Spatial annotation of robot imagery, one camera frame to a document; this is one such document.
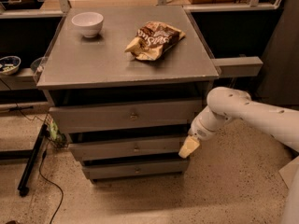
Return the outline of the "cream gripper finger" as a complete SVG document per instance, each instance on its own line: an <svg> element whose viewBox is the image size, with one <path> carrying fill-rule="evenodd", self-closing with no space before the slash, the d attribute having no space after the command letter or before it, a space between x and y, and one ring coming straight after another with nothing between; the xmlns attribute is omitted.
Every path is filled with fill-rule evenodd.
<svg viewBox="0 0 299 224"><path fill-rule="evenodd" d="M178 154L181 158L186 159L199 147L199 140L193 135L188 135Z"/></svg>

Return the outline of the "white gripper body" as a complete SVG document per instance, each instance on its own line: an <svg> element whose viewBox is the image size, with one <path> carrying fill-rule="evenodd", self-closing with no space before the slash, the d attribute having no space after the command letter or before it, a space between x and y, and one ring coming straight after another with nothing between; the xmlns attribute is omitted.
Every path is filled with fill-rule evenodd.
<svg viewBox="0 0 299 224"><path fill-rule="evenodd" d="M220 123L214 118L199 115L192 121L188 135L200 141L209 140L219 129L219 124Z"/></svg>

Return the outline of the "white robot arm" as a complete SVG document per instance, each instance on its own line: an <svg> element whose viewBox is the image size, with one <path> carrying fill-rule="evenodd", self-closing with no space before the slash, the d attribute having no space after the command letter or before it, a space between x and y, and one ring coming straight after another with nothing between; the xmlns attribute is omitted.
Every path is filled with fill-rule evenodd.
<svg viewBox="0 0 299 224"><path fill-rule="evenodd" d="M242 119L283 145L299 151L297 110L258 103L252 101L245 91L217 87L208 93L206 107L193 119L179 156L189 157L202 141L212 138L216 131L233 119Z"/></svg>

